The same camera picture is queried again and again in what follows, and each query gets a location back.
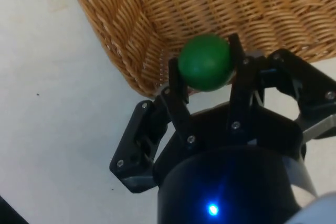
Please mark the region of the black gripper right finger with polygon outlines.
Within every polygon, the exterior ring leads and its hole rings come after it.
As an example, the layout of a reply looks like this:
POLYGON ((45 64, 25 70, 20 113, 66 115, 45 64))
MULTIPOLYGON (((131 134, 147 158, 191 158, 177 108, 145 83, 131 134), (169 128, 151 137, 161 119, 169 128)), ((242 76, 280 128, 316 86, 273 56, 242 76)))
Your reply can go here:
POLYGON ((236 75, 232 83, 227 127, 238 136, 252 132, 256 111, 264 106, 266 88, 296 100, 295 122, 304 140, 335 136, 335 81, 287 49, 268 57, 247 56, 237 34, 229 35, 236 75))

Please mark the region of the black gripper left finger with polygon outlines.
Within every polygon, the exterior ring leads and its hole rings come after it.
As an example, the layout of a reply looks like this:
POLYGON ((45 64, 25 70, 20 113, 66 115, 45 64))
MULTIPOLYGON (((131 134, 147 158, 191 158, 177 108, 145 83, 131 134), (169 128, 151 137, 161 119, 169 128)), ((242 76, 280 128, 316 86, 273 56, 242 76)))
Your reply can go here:
POLYGON ((144 100, 135 106, 110 163, 110 171, 130 192, 142 193, 159 184, 157 174, 169 165, 160 165, 154 159, 169 123, 175 127, 178 144, 169 151, 169 159, 179 149, 188 154, 196 146, 197 134, 188 103, 187 85, 178 59, 173 58, 169 60, 167 87, 153 101, 144 100))

